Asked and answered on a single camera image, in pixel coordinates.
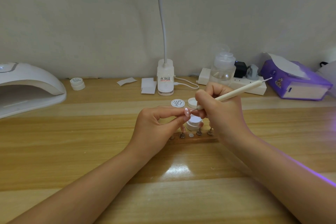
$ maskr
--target tissue package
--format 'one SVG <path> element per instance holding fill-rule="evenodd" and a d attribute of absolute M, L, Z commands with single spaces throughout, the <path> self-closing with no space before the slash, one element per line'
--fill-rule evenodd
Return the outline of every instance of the tissue package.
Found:
<path fill-rule="evenodd" d="M 299 62 L 292 63 L 306 73 L 307 79 L 284 72 L 274 64 L 273 60 L 265 61 L 260 73 L 264 79 L 272 77 L 268 84 L 281 98 L 322 100 L 333 85 Z"/>

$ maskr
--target person's left hand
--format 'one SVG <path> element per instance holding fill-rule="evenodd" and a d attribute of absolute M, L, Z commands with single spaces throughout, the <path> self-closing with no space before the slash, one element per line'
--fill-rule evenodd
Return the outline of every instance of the person's left hand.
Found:
<path fill-rule="evenodd" d="M 160 124 L 160 118 L 176 116 L 167 124 Z M 134 132 L 126 149 L 149 160 L 165 146 L 168 139 L 190 116 L 184 114 L 184 108 L 155 107 L 141 110 L 135 123 Z"/>

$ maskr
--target white nail art pen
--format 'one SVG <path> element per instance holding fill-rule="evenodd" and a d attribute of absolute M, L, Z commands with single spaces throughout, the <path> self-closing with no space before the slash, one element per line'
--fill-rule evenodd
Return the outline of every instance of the white nail art pen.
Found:
<path fill-rule="evenodd" d="M 270 79 L 272 79 L 272 77 L 270 77 L 270 78 L 268 78 L 266 80 L 263 80 L 263 81 L 259 81 L 259 80 L 255 81 L 255 82 L 253 82 L 251 84 L 247 84 L 245 86 L 242 86 L 239 89 L 233 90 L 233 91 L 231 91 L 229 93 L 226 93 L 226 94 L 224 94 L 222 96 L 219 96 L 218 98 L 215 98 L 215 99 L 218 100 L 218 101 L 224 101 L 224 100 L 227 100 L 229 98 L 233 98 L 233 97 L 235 97 L 237 95 L 240 95 L 240 94 L 242 94 L 242 93 L 244 93 L 244 92 L 246 92 L 248 90 L 251 90 L 251 89 L 254 89 L 254 88 L 257 88 L 257 87 L 261 86 L 263 84 L 263 82 L 266 82 L 266 81 L 268 81 Z M 204 109 L 203 106 L 201 106 L 201 105 L 197 106 L 197 110 L 202 110 L 202 109 Z"/>

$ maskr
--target hand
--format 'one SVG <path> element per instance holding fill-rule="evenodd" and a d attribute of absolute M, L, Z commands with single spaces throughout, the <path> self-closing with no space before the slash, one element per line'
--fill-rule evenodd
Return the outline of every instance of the hand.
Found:
<path fill-rule="evenodd" d="M 160 124 L 160 118 L 176 116 L 167 124 Z M 185 115 L 184 108 L 156 107 L 141 110 L 135 123 L 134 132 L 127 149 L 149 160 L 165 146 L 168 139 L 181 127 L 190 115 Z"/>
<path fill-rule="evenodd" d="M 201 118 L 207 117 L 222 143 L 226 140 L 251 134 L 243 117 L 239 96 L 223 102 L 214 99 L 232 90 L 228 86 L 210 82 L 207 84 L 205 91 L 198 90 L 195 94 L 197 102 L 204 107 L 204 110 L 193 111 L 192 113 Z"/>

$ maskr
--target paper piece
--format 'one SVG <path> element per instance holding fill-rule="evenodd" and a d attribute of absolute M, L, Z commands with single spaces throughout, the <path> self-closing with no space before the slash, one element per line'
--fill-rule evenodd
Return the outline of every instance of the paper piece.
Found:
<path fill-rule="evenodd" d="M 148 87 L 143 87 L 141 89 L 141 94 L 155 94 L 156 84 L 157 84 L 156 81 L 155 82 L 154 81 L 153 82 L 147 82 L 146 86 L 148 86 Z"/>
<path fill-rule="evenodd" d="M 153 87 L 154 78 L 142 78 L 141 79 L 141 90 L 143 88 Z"/>
<path fill-rule="evenodd" d="M 302 79 L 309 79 L 305 72 L 303 72 L 300 67 L 287 59 L 277 56 L 274 54 L 268 54 L 272 58 L 274 64 L 282 71 Z"/>
<path fill-rule="evenodd" d="M 137 81 L 136 79 L 134 79 L 133 77 L 121 80 L 119 82 L 117 82 L 117 84 L 119 84 L 120 86 L 124 85 L 125 83 L 130 83 L 130 82 L 135 82 Z"/>

